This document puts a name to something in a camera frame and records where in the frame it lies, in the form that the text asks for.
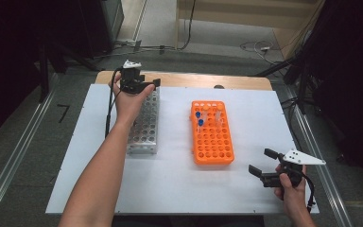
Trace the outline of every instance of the black cable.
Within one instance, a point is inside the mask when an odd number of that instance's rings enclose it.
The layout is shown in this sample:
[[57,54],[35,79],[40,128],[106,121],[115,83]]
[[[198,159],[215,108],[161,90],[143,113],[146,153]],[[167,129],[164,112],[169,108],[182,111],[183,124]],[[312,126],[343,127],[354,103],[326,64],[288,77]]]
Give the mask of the black cable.
[[108,114],[107,114],[107,119],[106,119],[106,125],[105,125],[105,137],[108,136],[109,134],[109,127],[111,125],[111,112],[112,112],[112,107],[114,102],[116,101],[117,96],[119,96],[119,94],[122,92],[122,90],[120,90],[116,96],[114,97],[113,101],[112,101],[112,94],[113,94],[113,84],[114,84],[114,77],[116,76],[116,73],[121,71],[123,67],[117,68],[114,70],[113,74],[112,74],[112,79],[111,79],[111,89],[110,89],[110,94],[109,94],[109,105],[108,105]]
[[304,177],[307,180],[309,190],[310,190],[308,203],[307,203],[307,210],[308,210],[308,213],[311,213],[312,206],[315,204],[314,203],[314,194],[315,194],[314,184],[312,183],[311,179],[309,179],[309,177],[307,175],[305,175],[302,171],[298,171],[298,170],[293,169],[293,168],[290,168],[289,171],[294,172],[295,174],[297,174],[299,176],[301,175],[302,177]]
[[282,101],[282,102],[281,102],[281,105],[284,105],[284,104],[286,104],[287,102],[291,102],[291,101],[295,101],[295,100],[297,100],[297,98],[296,98],[296,97],[289,98],[288,100]]
[[311,213],[312,206],[315,204],[314,203],[315,186],[312,183],[311,179],[309,179],[309,177],[307,177],[305,174],[302,174],[302,176],[307,180],[309,189],[311,191],[307,204],[308,213]]
[[291,133],[293,134],[294,139],[296,139],[296,141],[297,141],[297,145],[299,146],[299,149],[301,151],[303,151],[303,147],[302,147],[302,145],[301,145],[301,143],[299,141],[299,138],[297,137],[296,132],[294,132],[293,126],[292,126],[292,118],[293,118],[293,113],[294,113],[294,111],[296,109],[296,106],[297,106],[297,102],[294,101],[291,104],[290,108],[288,109],[288,122],[287,123],[288,123],[288,127],[290,128]]
[[185,10],[185,9],[187,9],[187,0],[184,0],[184,16],[183,16],[184,20],[183,20],[183,29],[182,29],[182,31],[183,31],[182,37],[184,39],[184,43],[186,42],[186,40],[185,40],[185,33],[186,33],[185,32],[185,21],[186,21],[185,18],[187,18],[187,10]]
[[279,69],[279,70],[278,70],[278,72],[282,75],[282,77],[284,77],[284,76],[285,76],[285,74],[283,74],[283,73],[281,72],[281,70],[282,70],[282,69]]
[[167,50],[175,50],[176,48],[173,46],[168,45],[140,45],[138,48],[144,48],[144,49],[154,49],[154,50],[161,50],[161,49],[167,49]]
[[187,47],[188,44],[190,43],[190,39],[191,39],[191,24],[193,23],[193,15],[194,15],[194,8],[195,7],[196,7],[196,0],[194,0],[193,7],[191,8],[190,22],[188,24],[188,37],[187,37],[187,42],[185,42],[185,44],[184,44],[184,46],[182,48],[178,48],[179,50],[184,50],[185,47]]

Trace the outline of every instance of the hand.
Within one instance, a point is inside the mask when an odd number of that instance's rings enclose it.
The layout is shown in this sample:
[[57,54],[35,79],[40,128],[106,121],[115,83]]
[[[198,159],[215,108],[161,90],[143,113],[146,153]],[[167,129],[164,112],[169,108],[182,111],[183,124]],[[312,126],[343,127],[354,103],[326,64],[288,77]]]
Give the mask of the hand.
[[[280,171],[281,166],[276,167],[276,171]],[[302,166],[302,173],[305,174],[306,166]],[[308,211],[305,205],[305,179],[297,187],[291,185],[291,181],[287,174],[282,173],[279,176],[281,184],[284,188],[285,193],[283,193],[282,188],[274,188],[274,193],[276,197],[284,201],[285,213],[297,223],[298,219],[303,218],[303,216],[308,215]]]
[[113,93],[116,96],[115,105],[117,112],[115,124],[124,124],[131,128],[135,118],[137,118],[138,113],[140,113],[141,105],[147,96],[149,96],[155,89],[155,85],[150,84],[140,94],[131,95],[125,92],[120,92],[120,88],[116,84],[120,78],[121,75],[117,72],[113,82]]

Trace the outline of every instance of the white board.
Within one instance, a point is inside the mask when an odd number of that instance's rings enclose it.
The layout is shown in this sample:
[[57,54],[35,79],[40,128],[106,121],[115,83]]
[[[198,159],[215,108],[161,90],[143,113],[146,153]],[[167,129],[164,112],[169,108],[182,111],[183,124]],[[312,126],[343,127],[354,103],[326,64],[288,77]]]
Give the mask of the white board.
[[[102,143],[109,93],[107,85],[91,85],[46,213],[62,213],[76,180]],[[225,103],[234,151],[228,166],[194,163],[189,114],[191,102],[199,99]],[[275,92],[161,87],[158,124],[158,153],[127,155],[116,213],[283,213],[273,189],[249,173],[249,165],[274,172],[279,164],[264,155],[264,148],[282,153],[295,148]],[[318,212],[315,206],[312,213]]]

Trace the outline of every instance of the silver test tube rack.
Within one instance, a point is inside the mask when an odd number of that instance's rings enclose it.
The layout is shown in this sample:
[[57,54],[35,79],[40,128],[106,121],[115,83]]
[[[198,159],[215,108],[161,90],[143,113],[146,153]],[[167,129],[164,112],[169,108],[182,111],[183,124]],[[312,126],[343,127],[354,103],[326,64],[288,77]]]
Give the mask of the silver test tube rack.
[[159,91],[146,98],[131,127],[127,154],[156,154],[158,140]]

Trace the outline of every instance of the person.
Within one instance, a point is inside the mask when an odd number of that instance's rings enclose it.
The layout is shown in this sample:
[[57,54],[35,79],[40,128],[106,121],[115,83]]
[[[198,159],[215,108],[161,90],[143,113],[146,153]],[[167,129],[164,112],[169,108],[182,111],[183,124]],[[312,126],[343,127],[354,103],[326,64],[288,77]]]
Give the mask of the person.
[[[276,167],[276,171],[281,170],[281,166]],[[302,172],[305,174],[306,166],[302,166]],[[284,201],[284,210],[286,215],[291,219],[296,227],[313,227],[316,226],[305,206],[305,179],[299,183],[297,187],[291,185],[291,181],[287,174],[279,175],[282,188],[274,188],[277,198]]]
[[[59,226],[111,226],[114,208],[122,182],[128,136],[143,101],[154,90],[148,85],[138,95],[120,92],[114,78],[113,92],[117,117],[102,145],[81,173],[63,210]],[[284,209],[296,226],[315,226],[305,207],[305,181],[296,188],[285,174],[280,179],[285,188]],[[282,190],[275,188],[275,195],[282,197]]]

